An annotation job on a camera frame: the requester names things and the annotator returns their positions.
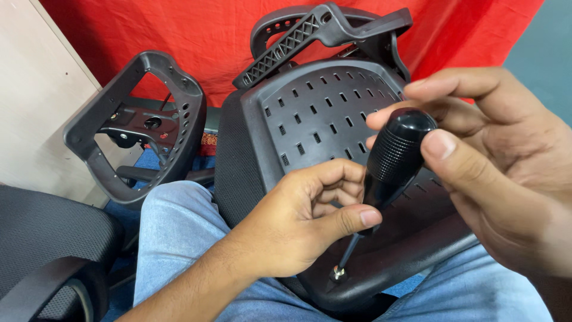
rectangular hole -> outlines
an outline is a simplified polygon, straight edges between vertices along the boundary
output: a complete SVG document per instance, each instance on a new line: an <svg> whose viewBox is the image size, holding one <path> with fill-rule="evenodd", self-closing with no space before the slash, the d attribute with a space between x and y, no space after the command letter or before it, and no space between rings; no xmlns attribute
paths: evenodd
<svg viewBox="0 0 572 322"><path fill-rule="evenodd" d="M433 179L433 178L431 178L431 179L429 179L429 180L430 180L432 183L438 185L439 187L443 187L437 180L435 180L435 179Z"/></svg>
<svg viewBox="0 0 572 322"><path fill-rule="evenodd" d="M306 153L306 152L304 151L304 147L302 146L302 143L298 143L298 144L296 145L296 147L298 147L298 152L300 153L300 155L303 155L304 153Z"/></svg>
<svg viewBox="0 0 572 322"><path fill-rule="evenodd" d="M366 147L363 146L363 143L362 143L362 142L359 142L358 145L359 145L359 149L362 151L362 153L366 153L366 152L367 152Z"/></svg>
<svg viewBox="0 0 572 322"><path fill-rule="evenodd" d="M349 160L353 159L352 153L349 151L349 148L345 148L344 151L345 151L345 155L348 156Z"/></svg>
<svg viewBox="0 0 572 322"><path fill-rule="evenodd" d="M425 190L422 186L420 186L418 183L414 184L415 187L417 187L417 189L421 190L422 192L426 193L427 190Z"/></svg>
<svg viewBox="0 0 572 322"><path fill-rule="evenodd" d="M285 166L289 166L290 162L288 161L288 157L286 156L286 153L282 154L282 156L280 156L282 158L282 162L284 163Z"/></svg>

jeans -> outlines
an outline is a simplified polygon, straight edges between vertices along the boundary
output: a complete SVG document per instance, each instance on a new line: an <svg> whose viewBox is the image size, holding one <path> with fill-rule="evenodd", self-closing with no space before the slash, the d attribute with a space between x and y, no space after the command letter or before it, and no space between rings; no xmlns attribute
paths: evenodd
<svg viewBox="0 0 572 322"><path fill-rule="evenodd" d="M191 266L230 228L197 183L162 184L141 209L134 305ZM240 293L217 321L335 321L274 278ZM490 257L480 244L440 264L376 321L551 321L526 277Z"/></svg>

ventilation slot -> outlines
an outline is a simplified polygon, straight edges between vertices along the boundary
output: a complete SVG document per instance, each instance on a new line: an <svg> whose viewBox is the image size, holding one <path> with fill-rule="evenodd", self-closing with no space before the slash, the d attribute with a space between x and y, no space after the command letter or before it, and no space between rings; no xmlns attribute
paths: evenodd
<svg viewBox="0 0 572 322"><path fill-rule="evenodd" d="M415 184L415 187L417 187L417 189L421 190L422 192L426 193L427 190L425 190L422 186L420 186L418 183Z"/></svg>
<svg viewBox="0 0 572 322"><path fill-rule="evenodd" d="M304 147L302 146L302 143L298 143L296 146L298 147L298 152L300 153L300 155L303 155L304 153L306 153L304 151Z"/></svg>
<svg viewBox="0 0 572 322"><path fill-rule="evenodd" d="M344 151L345 151L345 155L348 156L349 160L353 159L352 153L349 151L349 148L345 148Z"/></svg>
<svg viewBox="0 0 572 322"><path fill-rule="evenodd" d="M429 179L429 180L430 180L432 183L438 185L439 187L443 187L437 180L435 180L435 179L433 179L433 178L431 178L431 179Z"/></svg>
<svg viewBox="0 0 572 322"><path fill-rule="evenodd" d="M288 157L286 156L286 153L282 154L282 162L284 162L285 166L289 166L290 162L288 161Z"/></svg>

red cloth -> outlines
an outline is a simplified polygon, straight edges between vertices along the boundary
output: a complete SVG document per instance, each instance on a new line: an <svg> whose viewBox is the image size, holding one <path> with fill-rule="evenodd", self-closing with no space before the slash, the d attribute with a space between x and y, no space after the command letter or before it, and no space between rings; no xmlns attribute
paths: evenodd
<svg viewBox="0 0 572 322"><path fill-rule="evenodd" d="M264 14L314 0L41 0L41 3L102 86L138 52L171 54L196 78L207 103L221 106L231 81L252 61L249 35ZM542 0L339 0L379 15L408 7L413 27L398 38L412 78L453 66L500 65ZM315 42L295 58L324 58ZM145 80L134 95L163 100L158 81Z"/></svg>

